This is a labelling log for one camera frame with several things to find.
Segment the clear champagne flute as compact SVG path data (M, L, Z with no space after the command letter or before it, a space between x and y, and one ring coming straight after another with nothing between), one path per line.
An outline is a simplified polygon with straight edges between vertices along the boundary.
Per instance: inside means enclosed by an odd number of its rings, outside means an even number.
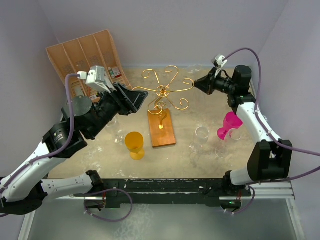
M194 64L187 67L187 72L189 74L197 74L202 71L202 65L201 64Z

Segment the pink plastic wine glass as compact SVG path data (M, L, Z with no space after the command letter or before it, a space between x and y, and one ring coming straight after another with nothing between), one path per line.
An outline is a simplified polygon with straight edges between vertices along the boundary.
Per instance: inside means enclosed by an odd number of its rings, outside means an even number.
M243 121L233 112L228 112L223 120L222 127L217 130L217 136L224 140L227 133L231 129L239 129L243 125Z

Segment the clear wine glass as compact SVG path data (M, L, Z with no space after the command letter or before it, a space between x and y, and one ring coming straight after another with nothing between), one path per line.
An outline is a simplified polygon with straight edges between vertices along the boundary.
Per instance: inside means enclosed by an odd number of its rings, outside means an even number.
M109 133L112 134L112 140L117 143L120 144L123 142L124 140L124 134L123 131L121 129L119 120L114 117L107 125L106 125L106 129Z
M226 158L230 149L241 139L242 134L239 129L231 128L226 132L222 142L215 148L215 154L219 158Z
M208 142L209 130L205 126L199 126L195 129L193 140L189 145L192 153L200 153L203 146Z

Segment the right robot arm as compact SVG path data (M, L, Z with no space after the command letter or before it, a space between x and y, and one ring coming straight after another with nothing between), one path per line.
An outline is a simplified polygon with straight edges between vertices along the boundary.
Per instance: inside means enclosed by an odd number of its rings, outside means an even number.
M231 77L222 77L214 67L194 82L194 87L207 95L214 91L227 94L229 107L243 122L255 144L246 167L227 173L229 179L222 183L222 190L228 196L235 195L242 185L285 179L290 170L292 143L275 134L259 111L257 100L249 91L251 78L252 70L238 65Z

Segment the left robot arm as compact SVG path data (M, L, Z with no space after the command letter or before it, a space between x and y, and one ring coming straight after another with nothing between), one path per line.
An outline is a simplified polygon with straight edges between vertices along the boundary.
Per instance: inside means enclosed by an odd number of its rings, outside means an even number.
M0 181L0 216L22 216L45 201L72 194L98 196L104 183L96 170L60 180L46 179L58 165L87 147L116 116L135 114L148 96L115 83L97 104L87 96L76 96L62 108L63 121L55 124L36 150L13 173Z

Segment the yellow plastic wine glass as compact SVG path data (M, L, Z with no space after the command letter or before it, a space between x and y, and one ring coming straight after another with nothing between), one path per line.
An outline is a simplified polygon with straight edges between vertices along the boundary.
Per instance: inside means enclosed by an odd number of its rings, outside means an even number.
M138 161L145 156L144 138L141 133L136 131L128 133L124 139L124 143L133 160Z

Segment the peach plastic desk organizer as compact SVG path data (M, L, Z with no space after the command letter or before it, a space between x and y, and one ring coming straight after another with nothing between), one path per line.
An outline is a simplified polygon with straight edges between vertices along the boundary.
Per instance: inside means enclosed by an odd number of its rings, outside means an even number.
M107 29L47 47L46 52L62 82L68 74L89 72L91 67L101 66L112 83L119 82L132 89L114 39Z

